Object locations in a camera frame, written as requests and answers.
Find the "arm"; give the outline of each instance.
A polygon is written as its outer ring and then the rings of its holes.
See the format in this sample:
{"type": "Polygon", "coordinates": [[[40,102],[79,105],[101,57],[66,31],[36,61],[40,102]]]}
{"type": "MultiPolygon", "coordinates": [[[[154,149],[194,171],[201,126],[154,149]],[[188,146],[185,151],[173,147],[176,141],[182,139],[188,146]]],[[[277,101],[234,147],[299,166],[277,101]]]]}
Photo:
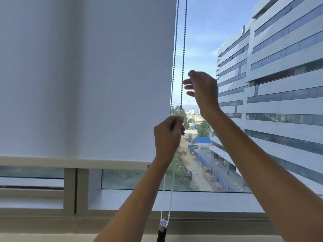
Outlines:
{"type": "Polygon", "coordinates": [[[160,183],[179,146],[181,134],[185,130],[182,126],[183,121],[182,117],[171,116],[154,128],[156,158],[94,242],[141,241],[160,183]]]}
{"type": "Polygon", "coordinates": [[[323,241],[323,200],[269,157],[222,112],[216,80],[191,71],[185,89],[285,241],[323,241]]]}

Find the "sidewalk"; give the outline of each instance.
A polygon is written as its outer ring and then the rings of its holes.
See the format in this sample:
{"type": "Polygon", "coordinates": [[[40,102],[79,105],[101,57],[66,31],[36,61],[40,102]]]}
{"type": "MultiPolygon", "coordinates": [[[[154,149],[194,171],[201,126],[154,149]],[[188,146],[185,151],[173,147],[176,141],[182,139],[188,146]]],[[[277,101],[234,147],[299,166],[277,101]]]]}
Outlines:
{"type": "Polygon", "coordinates": [[[228,185],[234,190],[234,192],[250,192],[250,190],[246,189],[243,185],[243,178],[234,171],[230,171],[229,163],[227,166],[224,166],[223,159],[215,159],[211,156],[211,151],[204,149],[195,149],[196,152],[216,171],[218,175],[226,182],[228,185]]]}

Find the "blue barrier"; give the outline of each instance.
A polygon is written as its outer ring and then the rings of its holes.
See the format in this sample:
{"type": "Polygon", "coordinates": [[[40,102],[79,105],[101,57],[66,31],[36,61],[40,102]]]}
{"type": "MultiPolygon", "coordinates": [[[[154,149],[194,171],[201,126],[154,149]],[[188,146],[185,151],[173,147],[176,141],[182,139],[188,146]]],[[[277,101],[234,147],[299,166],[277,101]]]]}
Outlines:
{"type": "Polygon", "coordinates": [[[216,171],[215,170],[213,170],[213,168],[212,168],[212,166],[210,166],[210,164],[209,163],[207,163],[203,158],[202,158],[202,156],[200,156],[197,152],[196,152],[196,150],[194,150],[193,149],[193,147],[191,146],[191,145],[189,145],[188,146],[188,149],[191,151],[191,152],[193,152],[194,153],[194,155],[196,156],[196,158],[198,159],[198,161],[199,162],[201,162],[202,163],[202,165],[204,165],[205,167],[207,167],[208,169],[210,169],[211,170],[211,173],[212,173],[212,175],[213,175],[213,177],[214,177],[214,179],[218,182],[218,183],[220,183],[221,185],[222,185],[222,187],[224,187],[226,190],[228,190],[228,191],[230,191],[230,192],[233,192],[234,190],[223,180],[223,178],[222,177],[220,177],[220,175],[218,175],[217,173],[216,173],[216,171]]]}

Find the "forearm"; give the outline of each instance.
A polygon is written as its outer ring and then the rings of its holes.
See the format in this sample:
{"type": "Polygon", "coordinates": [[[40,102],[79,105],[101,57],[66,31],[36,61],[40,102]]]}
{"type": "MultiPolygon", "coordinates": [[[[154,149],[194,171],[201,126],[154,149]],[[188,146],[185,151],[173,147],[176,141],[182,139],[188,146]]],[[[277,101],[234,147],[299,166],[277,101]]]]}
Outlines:
{"type": "Polygon", "coordinates": [[[95,242],[139,242],[168,164],[155,159],[95,242]]]}
{"type": "Polygon", "coordinates": [[[323,201],[270,158],[220,108],[207,112],[205,118],[284,239],[322,240],[323,201]]]}

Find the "hand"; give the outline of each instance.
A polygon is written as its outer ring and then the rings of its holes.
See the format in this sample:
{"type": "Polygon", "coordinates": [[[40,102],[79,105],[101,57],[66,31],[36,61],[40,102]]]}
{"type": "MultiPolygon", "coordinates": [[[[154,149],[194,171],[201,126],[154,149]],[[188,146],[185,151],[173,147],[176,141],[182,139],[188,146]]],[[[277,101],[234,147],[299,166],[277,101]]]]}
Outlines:
{"type": "Polygon", "coordinates": [[[170,116],[154,127],[156,159],[170,164],[184,134],[184,118],[170,116]]]}
{"type": "Polygon", "coordinates": [[[191,70],[188,73],[190,77],[183,81],[187,90],[194,90],[186,92],[187,95],[195,97],[197,105],[200,107],[202,117],[214,109],[219,109],[218,102],[218,85],[216,79],[204,72],[195,72],[191,70]]]}

